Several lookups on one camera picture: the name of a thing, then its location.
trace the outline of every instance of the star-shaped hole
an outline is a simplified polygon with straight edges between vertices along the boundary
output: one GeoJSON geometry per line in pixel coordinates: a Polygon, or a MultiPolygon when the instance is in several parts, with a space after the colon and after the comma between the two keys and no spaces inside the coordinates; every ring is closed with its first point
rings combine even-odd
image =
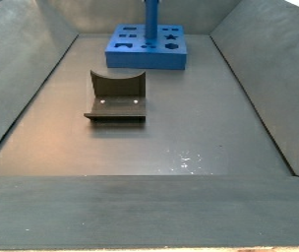
{"type": "Polygon", "coordinates": [[[165,35],[167,40],[176,40],[177,36],[176,35],[165,35]]]}

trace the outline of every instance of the dark gray surface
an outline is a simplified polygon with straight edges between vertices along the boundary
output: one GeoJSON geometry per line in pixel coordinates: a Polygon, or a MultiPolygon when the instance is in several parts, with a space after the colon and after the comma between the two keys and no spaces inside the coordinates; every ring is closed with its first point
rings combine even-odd
{"type": "MultiPolygon", "coordinates": [[[[159,23],[183,25],[188,34],[210,34],[242,0],[165,0],[159,23]]],[[[144,24],[140,0],[48,0],[80,33],[112,33],[117,24],[144,24]]]]}
{"type": "Polygon", "coordinates": [[[107,35],[80,36],[0,147],[0,175],[288,176],[208,36],[187,36],[184,71],[147,70],[145,124],[92,124],[91,70],[112,78],[107,35]]]}
{"type": "Polygon", "coordinates": [[[299,175],[299,8],[246,0],[211,36],[299,175]]]}
{"type": "Polygon", "coordinates": [[[0,177],[0,249],[299,246],[299,178],[0,177]]]}
{"type": "Polygon", "coordinates": [[[76,35],[45,1],[0,1],[0,140],[76,35]]]}

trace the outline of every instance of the curved notch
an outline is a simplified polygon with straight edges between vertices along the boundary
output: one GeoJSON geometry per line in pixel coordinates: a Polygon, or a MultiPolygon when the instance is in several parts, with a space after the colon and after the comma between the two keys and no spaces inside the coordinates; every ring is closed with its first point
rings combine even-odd
{"type": "Polygon", "coordinates": [[[91,71],[96,97],[145,97],[145,72],[129,78],[109,78],[91,71]]]}

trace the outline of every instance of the shape hole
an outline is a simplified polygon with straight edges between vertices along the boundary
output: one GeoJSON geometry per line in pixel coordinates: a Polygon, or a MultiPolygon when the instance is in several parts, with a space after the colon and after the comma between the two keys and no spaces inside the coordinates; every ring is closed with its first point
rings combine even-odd
{"type": "Polygon", "coordinates": [[[171,50],[175,50],[175,49],[179,48],[179,45],[175,44],[175,43],[167,43],[167,44],[165,44],[165,48],[168,48],[168,49],[171,49],[171,50]]]}
{"type": "Polygon", "coordinates": [[[115,48],[119,48],[119,47],[121,47],[121,46],[125,46],[125,47],[128,47],[128,48],[132,48],[132,43],[117,43],[113,47],[115,48]]]}
{"type": "Polygon", "coordinates": [[[125,31],[135,31],[136,28],[132,28],[132,27],[127,27],[127,28],[123,28],[125,31]]]}

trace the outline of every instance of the dark gray bracket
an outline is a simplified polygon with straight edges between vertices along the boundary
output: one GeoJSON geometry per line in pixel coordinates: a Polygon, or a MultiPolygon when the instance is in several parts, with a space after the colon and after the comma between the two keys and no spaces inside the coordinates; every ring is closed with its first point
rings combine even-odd
{"type": "Polygon", "coordinates": [[[113,79],[91,71],[95,90],[91,120],[145,119],[145,72],[135,77],[113,79]]]}

